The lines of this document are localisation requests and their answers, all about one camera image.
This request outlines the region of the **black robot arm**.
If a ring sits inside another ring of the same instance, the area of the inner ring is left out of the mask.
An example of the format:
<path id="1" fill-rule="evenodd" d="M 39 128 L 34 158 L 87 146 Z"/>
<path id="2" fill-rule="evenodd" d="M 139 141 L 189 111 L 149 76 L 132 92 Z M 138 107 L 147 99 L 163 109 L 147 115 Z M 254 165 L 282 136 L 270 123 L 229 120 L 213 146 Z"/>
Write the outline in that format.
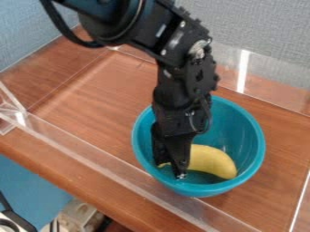
<path id="1" fill-rule="evenodd" d="M 52 0 L 79 15 L 102 45 L 127 44 L 158 64 L 151 125 L 155 163 L 169 162 L 177 178 L 187 175 L 194 137 L 211 127 L 219 76 L 210 31 L 174 0 Z"/>

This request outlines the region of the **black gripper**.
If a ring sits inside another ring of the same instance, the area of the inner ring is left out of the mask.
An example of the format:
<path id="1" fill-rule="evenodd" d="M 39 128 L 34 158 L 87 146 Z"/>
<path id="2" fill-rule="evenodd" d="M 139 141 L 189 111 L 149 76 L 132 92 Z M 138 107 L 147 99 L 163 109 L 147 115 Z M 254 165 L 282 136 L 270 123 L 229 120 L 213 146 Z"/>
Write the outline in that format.
<path id="1" fill-rule="evenodd" d="M 201 95 L 195 100 L 186 98 L 185 102 L 178 102 L 171 96 L 154 92 L 153 157 L 158 166 L 171 161 L 177 179 L 187 176 L 193 139 L 211 127 L 211 108 L 210 93 Z"/>

